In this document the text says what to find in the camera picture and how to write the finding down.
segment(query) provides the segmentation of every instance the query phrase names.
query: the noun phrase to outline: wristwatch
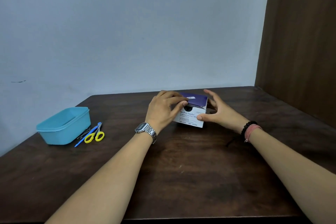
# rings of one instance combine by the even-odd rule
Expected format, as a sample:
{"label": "wristwatch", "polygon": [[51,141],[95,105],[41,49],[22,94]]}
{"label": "wristwatch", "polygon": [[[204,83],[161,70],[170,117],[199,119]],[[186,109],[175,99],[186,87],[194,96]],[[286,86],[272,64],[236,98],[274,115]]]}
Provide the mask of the wristwatch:
{"label": "wristwatch", "polygon": [[155,143],[156,141],[156,132],[155,130],[146,122],[141,123],[136,129],[135,129],[136,133],[141,133],[141,132],[147,132],[150,134],[150,136],[153,138],[153,143]]}

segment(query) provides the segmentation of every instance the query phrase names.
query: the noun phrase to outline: purple box lid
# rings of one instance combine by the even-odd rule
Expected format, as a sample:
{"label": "purple box lid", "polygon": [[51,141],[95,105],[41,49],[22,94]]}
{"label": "purple box lid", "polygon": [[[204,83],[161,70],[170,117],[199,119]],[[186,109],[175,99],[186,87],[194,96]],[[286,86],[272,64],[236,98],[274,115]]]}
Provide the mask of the purple box lid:
{"label": "purple box lid", "polygon": [[180,92],[180,94],[186,98],[189,98],[188,103],[192,105],[197,105],[197,106],[206,106],[208,97],[205,95],[198,95],[198,94],[192,94],[192,93],[185,93],[185,92]]}

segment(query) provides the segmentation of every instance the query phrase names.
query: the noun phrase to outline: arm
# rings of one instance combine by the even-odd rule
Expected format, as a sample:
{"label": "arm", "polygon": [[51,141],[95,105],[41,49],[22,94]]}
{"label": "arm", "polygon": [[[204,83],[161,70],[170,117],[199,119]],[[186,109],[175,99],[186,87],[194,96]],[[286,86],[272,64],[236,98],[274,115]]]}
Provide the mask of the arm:
{"label": "arm", "polygon": [[[241,133],[248,120],[225,104],[210,90],[204,90],[214,100],[209,106],[215,114],[200,114],[197,119],[216,122]],[[273,169],[304,214],[313,223],[334,223],[336,219],[336,175],[287,147],[261,129],[249,138]]]}
{"label": "arm", "polygon": [[[177,92],[161,91],[148,107],[145,122],[157,135],[187,105]],[[171,111],[170,105],[176,104]],[[139,133],[83,184],[46,222],[47,224],[119,224],[125,214],[141,164],[152,137]]]}

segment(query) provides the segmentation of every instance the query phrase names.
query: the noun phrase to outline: watch face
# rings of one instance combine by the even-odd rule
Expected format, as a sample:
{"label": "watch face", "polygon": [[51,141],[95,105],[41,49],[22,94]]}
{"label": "watch face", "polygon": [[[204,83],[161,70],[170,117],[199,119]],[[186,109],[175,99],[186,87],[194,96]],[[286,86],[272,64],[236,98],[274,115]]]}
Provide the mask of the watch face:
{"label": "watch face", "polygon": [[139,131],[139,130],[141,130],[145,125],[146,125],[146,123],[141,123],[135,130],[136,130],[136,131]]}

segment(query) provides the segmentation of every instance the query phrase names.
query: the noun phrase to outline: table surface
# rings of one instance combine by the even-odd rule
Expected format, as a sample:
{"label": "table surface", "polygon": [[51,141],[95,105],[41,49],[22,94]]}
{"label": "table surface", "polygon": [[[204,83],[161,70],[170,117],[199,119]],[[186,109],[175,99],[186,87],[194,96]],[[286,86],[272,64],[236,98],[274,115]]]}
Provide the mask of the table surface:
{"label": "table surface", "polygon": [[[256,87],[213,89],[284,144],[336,173],[336,129]],[[201,90],[183,90],[201,94]],[[39,134],[0,158],[0,223],[44,222],[134,135],[155,92],[91,96],[100,142],[52,146]],[[283,184],[251,144],[217,124],[172,122],[142,164],[126,219],[301,216]]]}

